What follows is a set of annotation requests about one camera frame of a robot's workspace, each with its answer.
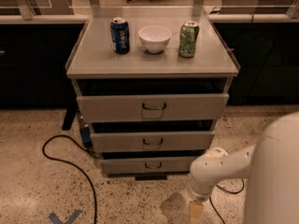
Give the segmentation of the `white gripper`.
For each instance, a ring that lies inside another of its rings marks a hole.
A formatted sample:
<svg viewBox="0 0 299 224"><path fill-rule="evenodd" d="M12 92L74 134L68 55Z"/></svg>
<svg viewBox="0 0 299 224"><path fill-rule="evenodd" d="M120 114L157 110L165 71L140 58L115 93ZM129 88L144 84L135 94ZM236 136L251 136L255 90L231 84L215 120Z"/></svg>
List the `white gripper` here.
<svg viewBox="0 0 299 224"><path fill-rule="evenodd" d="M188 174L187 191L192 201L189 203L189 221L190 224L200 224L204 213L204 205L212 195L215 183L198 179L196 176Z"/></svg>

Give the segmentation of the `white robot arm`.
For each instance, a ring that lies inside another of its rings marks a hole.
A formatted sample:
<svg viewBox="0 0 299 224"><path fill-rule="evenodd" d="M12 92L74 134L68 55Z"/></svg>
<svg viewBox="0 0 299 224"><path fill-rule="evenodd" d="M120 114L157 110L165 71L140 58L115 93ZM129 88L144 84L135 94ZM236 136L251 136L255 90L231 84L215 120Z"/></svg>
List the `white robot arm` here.
<svg viewBox="0 0 299 224"><path fill-rule="evenodd" d="M272 122L253 146L214 147L195 159L189 196L203 203L226 179L248 181L244 224L299 224L299 112Z"/></svg>

